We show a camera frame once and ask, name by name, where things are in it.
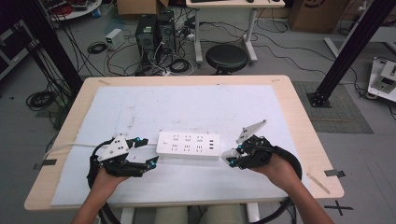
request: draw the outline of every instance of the black cross mark on floor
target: black cross mark on floor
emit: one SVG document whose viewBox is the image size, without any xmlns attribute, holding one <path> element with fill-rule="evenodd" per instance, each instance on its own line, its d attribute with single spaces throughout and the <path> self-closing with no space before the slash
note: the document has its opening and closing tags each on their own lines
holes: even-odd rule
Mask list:
<svg viewBox="0 0 396 224">
<path fill-rule="evenodd" d="M 340 216 L 343 216 L 343 211 L 341 211 L 341 209 L 353 210 L 353 208 L 351 207 L 340 206 L 338 201 L 335 201 L 335 204 L 337 204 L 337 206 L 324 205 L 324 208 L 338 209 L 338 211 L 340 212 Z"/>
</svg>

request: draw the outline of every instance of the floor mat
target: floor mat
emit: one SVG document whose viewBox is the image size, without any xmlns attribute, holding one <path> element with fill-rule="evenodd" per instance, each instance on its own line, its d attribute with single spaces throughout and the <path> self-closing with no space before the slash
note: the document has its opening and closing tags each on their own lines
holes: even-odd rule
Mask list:
<svg viewBox="0 0 396 224">
<path fill-rule="evenodd" d="M 309 104 L 307 92 L 314 92 L 319 82 L 292 82 L 317 133 L 373 133 L 344 86 L 337 86 L 329 101 L 332 108 Z"/>
</svg>

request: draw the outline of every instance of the paper on desk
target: paper on desk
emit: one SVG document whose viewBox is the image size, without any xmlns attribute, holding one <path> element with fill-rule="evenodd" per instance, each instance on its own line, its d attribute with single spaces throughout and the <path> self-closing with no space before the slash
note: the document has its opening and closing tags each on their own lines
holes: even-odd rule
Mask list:
<svg viewBox="0 0 396 224">
<path fill-rule="evenodd" d="M 103 87 L 78 132 L 77 143 L 99 145 L 116 134 L 148 138 L 159 131 L 218 133 L 221 150 L 236 147 L 243 127 L 267 119 L 256 135 L 294 155 L 296 149 L 271 86 L 213 85 L 166 87 Z M 93 148 L 73 147 L 52 199 L 55 206 L 82 204 L 89 188 L 86 175 Z M 155 147 L 131 151 L 129 161 L 155 156 Z M 130 178 L 117 188 L 110 203 L 158 204 L 276 200 L 286 194 L 263 176 L 230 168 L 224 161 L 159 160 L 155 170 Z"/>
</svg>

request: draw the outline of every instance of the stool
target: stool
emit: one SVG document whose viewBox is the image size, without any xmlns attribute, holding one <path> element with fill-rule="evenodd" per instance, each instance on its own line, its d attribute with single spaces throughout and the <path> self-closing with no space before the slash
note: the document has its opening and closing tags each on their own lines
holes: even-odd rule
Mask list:
<svg viewBox="0 0 396 224">
<path fill-rule="evenodd" d="M 234 45 L 216 45 L 207 51 L 205 57 L 207 63 L 217 69 L 216 75 L 230 75 L 248 63 L 245 51 Z"/>
</svg>

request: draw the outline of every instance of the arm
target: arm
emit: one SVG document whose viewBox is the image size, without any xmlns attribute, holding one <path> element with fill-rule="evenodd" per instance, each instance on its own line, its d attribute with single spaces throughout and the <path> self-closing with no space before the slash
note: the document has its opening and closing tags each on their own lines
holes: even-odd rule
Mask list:
<svg viewBox="0 0 396 224">
<path fill-rule="evenodd" d="M 287 161 L 273 154 L 267 165 L 251 170 L 268 176 L 272 183 L 285 190 L 297 206 L 303 223 L 333 223 Z"/>
<path fill-rule="evenodd" d="M 73 218 L 72 224 L 79 223 L 93 223 L 96 215 L 102 206 L 105 204 L 107 199 L 113 194 L 117 186 L 128 177 L 115 177 L 109 175 L 105 168 L 100 168 L 99 173 L 93 183 L 90 194 L 87 199 L 79 208 L 75 217 Z"/>
</svg>

